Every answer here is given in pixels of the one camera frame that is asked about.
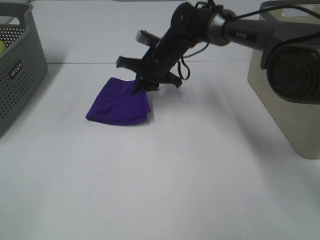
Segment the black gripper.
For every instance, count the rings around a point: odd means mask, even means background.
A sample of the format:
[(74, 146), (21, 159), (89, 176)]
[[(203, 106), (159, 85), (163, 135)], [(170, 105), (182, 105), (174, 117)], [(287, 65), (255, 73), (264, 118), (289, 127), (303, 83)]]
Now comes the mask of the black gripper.
[(182, 33), (169, 29), (155, 46), (149, 46), (141, 59), (119, 56), (117, 68), (125, 68), (136, 73), (132, 95), (141, 88), (146, 92), (158, 91), (160, 84), (182, 85), (182, 78), (170, 72), (186, 51), (194, 46), (194, 40)]

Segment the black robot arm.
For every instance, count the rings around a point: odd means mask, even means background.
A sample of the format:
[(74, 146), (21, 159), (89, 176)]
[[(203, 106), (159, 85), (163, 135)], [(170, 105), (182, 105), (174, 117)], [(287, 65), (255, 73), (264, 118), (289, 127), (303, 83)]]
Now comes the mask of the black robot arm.
[(147, 31), (137, 41), (149, 47), (141, 59), (120, 56), (116, 65), (136, 74), (133, 93), (155, 91), (160, 84), (182, 85), (171, 69), (182, 65), (188, 49), (204, 42), (216, 46), (237, 43), (262, 53), (260, 67), (271, 89), (283, 100), (299, 104), (320, 102), (320, 25), (280, 20), (252, 20), (209, 0), (180, 4), (170, 27), (159, 38)]

